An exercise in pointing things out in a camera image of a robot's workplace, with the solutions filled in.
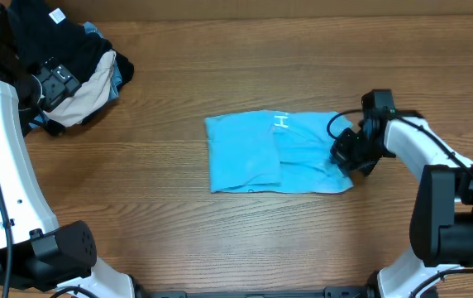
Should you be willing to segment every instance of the blue cloth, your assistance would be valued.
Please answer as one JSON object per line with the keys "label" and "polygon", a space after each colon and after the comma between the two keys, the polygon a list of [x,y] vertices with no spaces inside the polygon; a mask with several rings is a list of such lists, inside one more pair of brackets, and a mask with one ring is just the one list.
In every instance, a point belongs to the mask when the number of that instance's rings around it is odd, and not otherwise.
{"label": "blue cloth", "polygon": [[[97,29],[97,27],[90,22],[84,23],[84,30],[86,31],[86,34],[97,33],[99,36],[101,36],[101,38],[104,38],[103,34]],[[108,97],[108,100],[107,100],[108,102],[111,102],[112,100],[119,97],[119,91],[117,90],[117,86],[121,83],[122,83],[121,72],[119,71],[119,66],[117,66],[117,62],[114,61],[112,83],[110,85],[110,96]]]}
{"label": "blue cloth", "polygon": [[[352,187],[330,162],[337,113],[255,111],[205,119],[211,192],[341,193]],[[331,126],[337,135],[351,123]]]}

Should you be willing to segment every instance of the white cloth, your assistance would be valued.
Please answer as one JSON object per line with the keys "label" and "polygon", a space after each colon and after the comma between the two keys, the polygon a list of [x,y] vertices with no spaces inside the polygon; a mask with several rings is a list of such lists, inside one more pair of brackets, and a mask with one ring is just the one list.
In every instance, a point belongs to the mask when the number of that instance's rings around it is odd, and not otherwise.
{"label": "white cloth", "polygon": [[110,95],[115,56],[113,50],[104,53],[89,81],[83,83],[73,97],[66,98],[50,113],[45,112],[45,115],[65,127],[70,127],[101,108]]}

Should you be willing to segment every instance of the pile of clothes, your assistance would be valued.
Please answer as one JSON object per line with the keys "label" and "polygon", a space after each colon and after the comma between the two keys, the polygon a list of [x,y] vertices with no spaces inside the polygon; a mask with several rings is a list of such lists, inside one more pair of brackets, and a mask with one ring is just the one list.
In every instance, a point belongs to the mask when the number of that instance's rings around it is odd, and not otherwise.
{"label": "pile of clothes", "polygon": [[44,0],[12,0],[8,16],[17,54],[29,72],[56,58],[81,83],[72,97],[36,118],[51,135],[90,121],[133,77],[134,65],[90,22],[73,23]]}

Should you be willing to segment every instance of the table surface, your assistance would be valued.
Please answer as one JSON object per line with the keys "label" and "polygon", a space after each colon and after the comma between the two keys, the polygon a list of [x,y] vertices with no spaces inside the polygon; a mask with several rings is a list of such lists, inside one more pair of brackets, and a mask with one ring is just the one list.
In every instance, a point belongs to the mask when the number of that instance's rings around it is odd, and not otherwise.
{"label": "table surface", "polygon": [[[88,223],[98,254],[147,290],[360,285],[409,245],[418,182],[399,161],[343,195],[210,194],[205,117],[341,111],[389,88],[473,159],[473,17],[97,25],[134,80],[92,125],[26,144],[60,223]],[[473,296],[473,276],[441,293]]]}

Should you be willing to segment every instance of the cable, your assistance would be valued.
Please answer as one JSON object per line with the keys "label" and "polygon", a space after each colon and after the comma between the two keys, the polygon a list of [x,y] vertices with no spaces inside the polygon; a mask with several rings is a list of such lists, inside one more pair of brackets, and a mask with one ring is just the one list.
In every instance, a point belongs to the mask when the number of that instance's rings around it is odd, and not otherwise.
{"label": "cable", "polygon": [[12,272],[12,232],[11,221],[8,217],[7,206],[3,200],[2,187],[0,185],[0,213],[2,215],[3,227],[5,228],[5,239],[7,240],[7,265],[5,267],[5,279],[3,281],[2,298],[8,297],[8,292],[11,285]]}
{"label": "cable", "polygon": [[336,121],[336,119],[338,119],[338,118],[341,117],[341,116],[344,116],[344,115],[347,115],[347,114],[350,114],[350,113],[361,113],[361,112],[363,112],[363,110],[362,110],[361,108],[355,108],[355,109],[346,110],[346,111],[344,111],[344,112],[338,113],[337,115],[334,115],[334,117],[332,117],[332,118],[330,119],[330,121],[328,122],[328,124],[327,124],[327,133],[328,133],[328,135],[329,135],[331,138],[333,138],[334,140],[337,140],[337,137],[334,136],[334,135],[332,134],[332,132],[330,131],[330,126],[332,125],[332,123],[333,123],[334,121]]}
{"label": "cable", "polygon": [[92,292],[90,292],[86,289],[83,289],[80,286],[67,286],[67,287],[64,287],[64,288],[62,288],[62,290],[57,291],[55,294],[53,294],[51,296],[51,298],[60,297],[60,295],[65,294],[69,291],[72,291],[73,293],[75,293],[75,295],[77,295],[76,293],[80,293],[80,294],[86,295],[89,298],[98,298],[94,293],[92,293]]}
{"label": "cable", "polygon": [[[424,127],[419,126],[415,123],[410,122],[409,120],[406,120],[401,117],[393,117],[394,119],[399,120],[402,123],[408,124],[410,127],[414,127],[418,129],[419,131],[423,132],[426,136],[428,136],[435,144],[441,148],[441,150],[448,156],[449,159],[451,159],[453,162],[455,162],[461,169],[463,169],[466,174],[473,180],[473,173],[470,171],[470,169],[462,163],[456,156],[455,152],[450,151],[437,137],[435,137],[432,133],[429,131],[425,130]],[[437,279],[443,279],[445,276],[451,275],[451,274],[473,274],[473,269],[448,269],[442,272],[437,273],[434,276],[431,276],[428,278],[426,281],[421,283],[419,286],[417,286],[412,292],[411,295],[409,296],[410,298],[415,298],[416,295],[424,289],[426,286],[429,286],[432,284],[432,282],[436,281]]]}

